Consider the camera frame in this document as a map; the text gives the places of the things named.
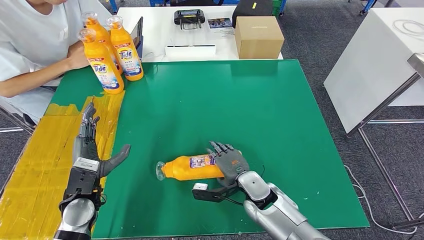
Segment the person's arm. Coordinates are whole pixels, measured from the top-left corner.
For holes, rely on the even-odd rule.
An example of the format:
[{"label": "person's arm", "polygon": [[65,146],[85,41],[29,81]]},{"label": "person's arm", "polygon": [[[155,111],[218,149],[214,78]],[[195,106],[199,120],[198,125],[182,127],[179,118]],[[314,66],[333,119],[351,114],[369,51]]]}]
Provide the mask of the person's arm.
[{"label": "person's arm", "polygon": [[74,69],[88,66],[84,45],[77,42],[69,47],[67,58],[34,72],[23,73],[0,81],[0,96],[12,98],[40,87],[58,76]]}]

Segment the detergent bottle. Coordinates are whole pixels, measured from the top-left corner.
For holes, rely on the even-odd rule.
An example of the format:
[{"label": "detergent bottle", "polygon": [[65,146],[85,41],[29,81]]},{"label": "detergent bottle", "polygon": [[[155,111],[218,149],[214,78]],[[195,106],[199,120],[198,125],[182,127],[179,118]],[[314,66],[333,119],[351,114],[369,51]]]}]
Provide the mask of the detergent bottle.
[{"label": "detergent bottle", "polygon": [[84,52],[104,91],[119,94],[124,90],[124,81],[105,45],[96,40],[96,32],[84,28],[78,34],[84,43]]},{"label": "detergent bottle", "polygon": [[121,67],[120,62],[118,61],[117,52],[115,51],[114,46],[111,43],[111,35],[109,32],[99,23],[99,20],[97,18],[97,13],[93,11],[84,12],[81,16],[82,21],[84,22],[85,26],[89,29],[93,29],[95,31],[96,39],[101,43],[104,44],[107,48],[107,50],[110,53],[110,57],[112,58],[113,62],[115,63],[116,68],[118,69],[119,74],[122,74],[123,69]]},{"label": "detergent bottle", "polygon": [[196,179],[223,178],[221,170],[215,165],[210,154],[197,156],[180,156],[175,160],[156,164],[156,177],[160,181],[164,178],[174,178],[180,181]]},{"label": "detergent bottle", "polygon": [[106,23],[110,27],[110,41],[115,47],[116,55],[123,68],[123,74],[130,81],[142,79],[144,76],[142,63],[131,35],[122,25],[122,17],[111,16]]}]

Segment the brown box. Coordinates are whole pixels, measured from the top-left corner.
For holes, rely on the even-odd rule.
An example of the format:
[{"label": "brown box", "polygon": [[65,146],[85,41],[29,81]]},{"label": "brown box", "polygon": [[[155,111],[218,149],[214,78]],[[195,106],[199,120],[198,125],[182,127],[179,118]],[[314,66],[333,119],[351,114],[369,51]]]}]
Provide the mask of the brown box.
[{"label": "brown box", "polygon": [[238,16],[235,42],[240,59],[277,59],[284,36],[275,16]]}]

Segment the floor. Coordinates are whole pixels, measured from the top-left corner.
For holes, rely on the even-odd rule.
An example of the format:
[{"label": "floor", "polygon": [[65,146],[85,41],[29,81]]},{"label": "floor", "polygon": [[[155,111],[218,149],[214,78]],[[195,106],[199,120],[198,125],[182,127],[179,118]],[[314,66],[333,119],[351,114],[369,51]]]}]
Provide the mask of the floor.
[{"label": "floor", "polygon": [[[101,0],[107,8],[109,3]],[[147,0],[117,1],[120,7],[147,7]],[[299,59],[316,102],[327,123],[344,164],[348,165],[366,191],[375,220],[383,226],[405,221],[401,208],[380,174],[359,134],[347,138],[337,117],[323,82],[365,16],[359,16],[361,1],[352,0],[288,0],[285,15],[279,18],[285,37],[282,55],[285,59]],[[424,119],[422,107],[390,107],[380,118]],[[0,116],[0,128],[13,124]],[[414,216],[424,212],[424,125],[368,125],[364,128],[387,170],[397,184]],[[9,175],[23,149],[28,134],[0,133],[0,186]],[[388,232],[377,227],[363,199],[360,200],[370,221],[370,228],[326,229],[322,232],[333,240],[420,240],[424,226],[414,236]],[[176,237],[184,240],[253,240],[271,239],[267,234]]]}]

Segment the person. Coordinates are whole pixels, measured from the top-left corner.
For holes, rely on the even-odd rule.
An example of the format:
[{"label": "person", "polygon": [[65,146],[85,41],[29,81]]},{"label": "person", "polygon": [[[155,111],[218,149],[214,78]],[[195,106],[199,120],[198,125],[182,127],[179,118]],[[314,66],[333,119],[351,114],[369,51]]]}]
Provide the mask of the person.
[{"label": "person", "polygon": [[38,123],[62,75],[89,65],[77,38],[89,11],[111,16],[98,0],[2,0],[0,98]]}]

